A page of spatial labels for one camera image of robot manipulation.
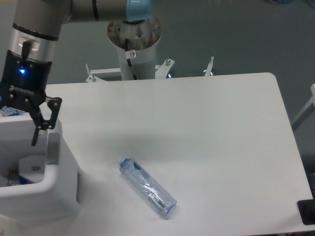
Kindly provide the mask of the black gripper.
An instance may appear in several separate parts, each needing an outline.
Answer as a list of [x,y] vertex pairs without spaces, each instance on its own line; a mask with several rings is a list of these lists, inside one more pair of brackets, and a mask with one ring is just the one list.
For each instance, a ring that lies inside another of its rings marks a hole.
[[[32,146],[36,146],[40,130],[55,128],[62,104],[60,97],[46,97],[51,67],[51,61],[22,59],[10,50],[6,54],[0,81],[0,107],[7,106],[30,114],[35,124]],[[51,110],[49,119],[44,119],[39,107],[44,101]]]

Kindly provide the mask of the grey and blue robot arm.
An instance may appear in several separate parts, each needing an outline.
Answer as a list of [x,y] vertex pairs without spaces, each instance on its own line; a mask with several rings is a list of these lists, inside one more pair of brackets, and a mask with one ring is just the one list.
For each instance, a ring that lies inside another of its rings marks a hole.
[[64,23],[143,21],[151,14],[149,0],[20,0],[0,81],[0,105],[28,113],[35,129],[56,125],[62,99],[46,95],[54,53]]

